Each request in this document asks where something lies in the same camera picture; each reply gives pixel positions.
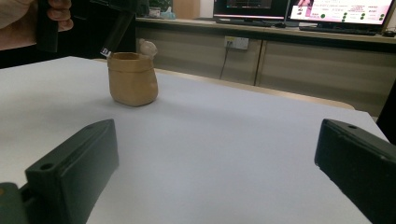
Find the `white table mat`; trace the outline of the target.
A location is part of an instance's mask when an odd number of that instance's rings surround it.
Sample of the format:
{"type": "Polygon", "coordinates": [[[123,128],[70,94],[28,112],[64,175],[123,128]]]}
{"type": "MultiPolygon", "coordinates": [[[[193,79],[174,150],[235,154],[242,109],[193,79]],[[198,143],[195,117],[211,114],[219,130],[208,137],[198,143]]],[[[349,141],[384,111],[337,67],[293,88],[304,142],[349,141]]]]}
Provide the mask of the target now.
{"type": "Polygon", "coordinates": [[[0,182],[84,126],[116,124],[120,166],[88,224],[370,224],[315,165],[320,124],[365,112],[158,75],[157,100],[115,103],[104,63],[0,69],[0,182]]]}

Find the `black keyboard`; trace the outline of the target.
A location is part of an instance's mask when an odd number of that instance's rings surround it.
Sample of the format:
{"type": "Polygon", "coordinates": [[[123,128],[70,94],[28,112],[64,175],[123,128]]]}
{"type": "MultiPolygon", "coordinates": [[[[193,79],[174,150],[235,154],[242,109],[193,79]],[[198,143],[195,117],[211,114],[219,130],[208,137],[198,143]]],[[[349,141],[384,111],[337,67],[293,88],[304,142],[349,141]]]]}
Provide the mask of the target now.
{"type": "Polygon", "coordinates": [[[340,29],[340,28],[323,28],[315,26],[299,26],[300,31],[328,33],[328,34],[341,34],[341,35],[377,35],[375,31],[357,30],[357,29],[340,29]]]}
{"type": "Polygon", "coordinates": [[[246,26],[257,26],[257,27],[270,27],[271,24],[264,23],[262,21],[244,21],[244,20],[216,20],[218,24],[230,24],[230,25],[246,25],[246,26]]]}

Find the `brown holder cup with figurine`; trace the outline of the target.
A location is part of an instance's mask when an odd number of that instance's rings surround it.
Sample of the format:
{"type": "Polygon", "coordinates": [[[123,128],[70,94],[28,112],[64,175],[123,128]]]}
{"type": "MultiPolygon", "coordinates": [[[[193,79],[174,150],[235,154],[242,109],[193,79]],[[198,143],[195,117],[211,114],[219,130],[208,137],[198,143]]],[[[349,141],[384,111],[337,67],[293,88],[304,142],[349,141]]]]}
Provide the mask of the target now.
{"type": "Polygon", "coordinates": [[[159,93],[153,64],[158,49],[143,38],[139,49],[140,53],[115,52],[107,58],[110,95],[123,105],[148,105],[159,93]]]}

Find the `bright computer monitor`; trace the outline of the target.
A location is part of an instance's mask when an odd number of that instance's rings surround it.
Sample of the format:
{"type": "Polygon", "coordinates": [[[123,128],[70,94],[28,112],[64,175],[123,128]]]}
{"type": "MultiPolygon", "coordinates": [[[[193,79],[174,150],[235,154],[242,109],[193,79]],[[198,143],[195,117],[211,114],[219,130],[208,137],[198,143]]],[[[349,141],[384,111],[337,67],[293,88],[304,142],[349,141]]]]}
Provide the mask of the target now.
{"type": "Polygon", "coordinates": [[[382,26],[394,0],[293,0],[289,19],[382,26]]]}

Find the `black comb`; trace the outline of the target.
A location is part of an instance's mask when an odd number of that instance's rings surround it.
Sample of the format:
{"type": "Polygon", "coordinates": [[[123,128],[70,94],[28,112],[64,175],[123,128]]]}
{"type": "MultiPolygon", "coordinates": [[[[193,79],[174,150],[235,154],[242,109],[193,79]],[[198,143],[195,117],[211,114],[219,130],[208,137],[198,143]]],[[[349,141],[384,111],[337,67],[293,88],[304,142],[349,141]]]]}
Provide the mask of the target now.
{"type": "Polygon", "coordinates": [[[134,19],[134,13],[129,11],[121,11],[114,22],[114,25],[106,38],[105,44],[102,46],[100,53],[109,57],[112,52],[115,52],[123,39],[124,34],[129,28],[134,19]]]}

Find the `green potted plant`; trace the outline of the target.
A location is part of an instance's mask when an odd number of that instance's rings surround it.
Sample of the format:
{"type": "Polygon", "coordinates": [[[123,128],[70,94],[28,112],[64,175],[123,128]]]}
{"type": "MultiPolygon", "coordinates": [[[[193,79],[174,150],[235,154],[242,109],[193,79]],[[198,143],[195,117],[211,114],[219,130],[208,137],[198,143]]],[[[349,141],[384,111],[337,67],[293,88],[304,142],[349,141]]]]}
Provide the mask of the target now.
{"type": "Polygon", "coordinates": [[[148,0],[148,16],[153,19],[174,20],[173,0],[148,0]]]}

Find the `wooden box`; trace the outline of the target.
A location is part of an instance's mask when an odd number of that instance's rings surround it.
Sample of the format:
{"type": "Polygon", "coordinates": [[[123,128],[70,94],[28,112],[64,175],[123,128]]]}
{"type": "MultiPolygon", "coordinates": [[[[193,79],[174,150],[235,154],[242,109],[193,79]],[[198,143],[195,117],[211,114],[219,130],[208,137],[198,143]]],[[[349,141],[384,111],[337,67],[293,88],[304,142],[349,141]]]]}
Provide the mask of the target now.
{"type": "Polygon", "coordinates": [[[178,19],[195,19],[200,15],[200,0],[173,0],[173,11],[178,19]]]}

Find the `dark computer monitor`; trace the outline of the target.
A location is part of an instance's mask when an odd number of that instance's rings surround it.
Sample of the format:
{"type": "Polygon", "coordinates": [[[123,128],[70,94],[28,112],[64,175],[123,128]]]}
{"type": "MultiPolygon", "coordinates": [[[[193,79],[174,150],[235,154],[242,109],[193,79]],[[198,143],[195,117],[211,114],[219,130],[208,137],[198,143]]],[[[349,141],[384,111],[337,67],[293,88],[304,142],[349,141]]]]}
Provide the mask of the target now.
{"type": "Polygon", "coordinates": [[[215,18],[283,20],[289,0],[214,0],[215,18]]]}

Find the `beige cabinet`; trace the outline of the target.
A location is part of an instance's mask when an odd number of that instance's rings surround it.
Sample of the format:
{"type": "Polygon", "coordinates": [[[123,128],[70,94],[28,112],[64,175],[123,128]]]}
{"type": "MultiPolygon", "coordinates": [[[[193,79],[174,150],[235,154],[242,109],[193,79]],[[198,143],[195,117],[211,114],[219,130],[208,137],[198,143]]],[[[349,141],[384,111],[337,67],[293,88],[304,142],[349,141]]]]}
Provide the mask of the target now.
{"type": "Polygon", "coordinates": [[[396,80],[396,37],[303,32],[214,21],[140,19],[158,68],[352,105],[376,116],[396,80]],[[226,36],[248,48],[224,46],[226,36]]]}

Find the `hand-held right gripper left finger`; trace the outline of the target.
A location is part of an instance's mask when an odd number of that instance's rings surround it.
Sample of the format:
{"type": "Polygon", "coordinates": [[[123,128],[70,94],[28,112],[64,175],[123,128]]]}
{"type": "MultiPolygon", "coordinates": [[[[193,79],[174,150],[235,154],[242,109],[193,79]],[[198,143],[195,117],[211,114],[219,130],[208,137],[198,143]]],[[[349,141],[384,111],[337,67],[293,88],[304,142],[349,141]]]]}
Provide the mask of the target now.
{"type": "Polygon", "coordinates": [[[25,170],[24,205],[32,224],[86,224],[119,167],[115,123],[88,125],[25,170]]]}

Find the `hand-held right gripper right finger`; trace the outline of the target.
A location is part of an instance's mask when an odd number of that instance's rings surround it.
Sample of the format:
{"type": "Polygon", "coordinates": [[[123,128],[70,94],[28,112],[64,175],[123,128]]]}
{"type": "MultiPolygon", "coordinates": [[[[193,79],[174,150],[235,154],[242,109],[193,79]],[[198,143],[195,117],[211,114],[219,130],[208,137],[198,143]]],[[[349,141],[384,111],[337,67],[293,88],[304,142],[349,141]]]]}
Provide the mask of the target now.
{"type": "Polygon", "coordinates": [[[352,124],[325,119],[315,165],[373,224],[396,224],[396,146],[352,124]]]}

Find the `white wall socket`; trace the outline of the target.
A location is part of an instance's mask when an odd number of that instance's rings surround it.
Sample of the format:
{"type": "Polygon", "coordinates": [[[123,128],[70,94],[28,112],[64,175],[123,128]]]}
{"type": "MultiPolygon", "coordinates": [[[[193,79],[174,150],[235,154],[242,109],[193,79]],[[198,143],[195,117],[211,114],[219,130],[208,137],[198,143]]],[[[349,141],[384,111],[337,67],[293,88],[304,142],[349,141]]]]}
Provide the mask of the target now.
{"type": "Polygon", "coordinates": [[[224,40],[224,46],[231,49],[242,49],[246,50],[248,48],[248,38],[226,36],[224,40]]]}

